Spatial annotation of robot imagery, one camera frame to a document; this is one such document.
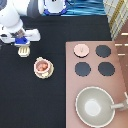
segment black burner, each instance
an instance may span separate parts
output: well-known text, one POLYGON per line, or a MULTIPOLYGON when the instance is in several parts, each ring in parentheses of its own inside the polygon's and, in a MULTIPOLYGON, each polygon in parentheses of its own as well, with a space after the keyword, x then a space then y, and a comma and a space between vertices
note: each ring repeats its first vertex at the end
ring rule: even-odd
POLYGON ((114 66, 109 62, 100 63, 98 70, 103 76, 112 76, 115 73, 114 66))
POLYGON ((87 76, 89 75, 90 71, 91 71, 91 68, 89 64, 87 64, 86 62, 79 62, 75 66, 75 72, 79 76, 83 76, 83 77, 87 76))
POLYGON ((108 57, 111 54, 111 49, 106 45, 99 45, 96 48, 96 54, 100 57, 108 57))

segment pink stovetop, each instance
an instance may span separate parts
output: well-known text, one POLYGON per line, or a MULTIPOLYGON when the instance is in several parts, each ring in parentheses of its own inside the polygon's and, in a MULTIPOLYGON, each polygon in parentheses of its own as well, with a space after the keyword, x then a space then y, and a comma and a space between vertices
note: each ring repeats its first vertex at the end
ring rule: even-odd
MULTIPOLYGON (((126 91, 122 71, 114 41, 77 41, 66 43, 66 128, 90 128, 84 124, 75 111, 75 100, 78 93, 85 87, 98 86, 106 90, 115 103, 125 99, 126 91), (86 44, 89 54, 79 58, 74 54, 77 44, 86 44), (95 50, 98 45, 107 45, 111 48, 111 55, 106 58, 99 57, 95 50), (88 76, 81 77, 75 73, 75 65, 78 62, 87 62, 91 67, 88 76), (98 71, 101 62, 110 62, 115 67, 112 76, 103 76, 98 71)), ((113 121, 105 128, 128 128, 128 111, 116 111, 113 121)))

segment blue object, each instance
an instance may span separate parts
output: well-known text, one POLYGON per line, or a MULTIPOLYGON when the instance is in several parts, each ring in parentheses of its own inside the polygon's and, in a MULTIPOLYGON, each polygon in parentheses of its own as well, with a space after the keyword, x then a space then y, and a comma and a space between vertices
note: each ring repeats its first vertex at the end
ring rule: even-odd
POLYGON ((15 44, 26 44, 27 42, 28 40, 25 37, 15 39, 15 44))
POLYGON ((45 15, 63 15, 67 12, 67 8, 63 9, 60 13, 50 13, 48 9, 44 10, 45 15))

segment food item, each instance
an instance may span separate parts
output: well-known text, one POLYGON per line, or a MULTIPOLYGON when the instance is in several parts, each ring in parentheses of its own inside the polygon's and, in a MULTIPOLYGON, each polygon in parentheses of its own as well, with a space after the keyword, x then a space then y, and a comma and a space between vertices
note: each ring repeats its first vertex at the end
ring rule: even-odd
POLYGON ((43 63, 43 64, 39 64, 39 66, 37 67, 38 71, 45 71, 48 68, 48 64, 47 63, 43 63))

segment cup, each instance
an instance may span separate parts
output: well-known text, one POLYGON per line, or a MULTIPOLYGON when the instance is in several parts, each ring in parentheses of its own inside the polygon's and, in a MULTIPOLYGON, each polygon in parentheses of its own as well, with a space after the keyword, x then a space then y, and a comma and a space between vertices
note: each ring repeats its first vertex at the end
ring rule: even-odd
POLYGON ((34 64, 34 72, 39 78, 48 78, 52 75, 53 71, 54 67, 50 61, 43 59, 42 57, 37 58, 37 61, 34 64))

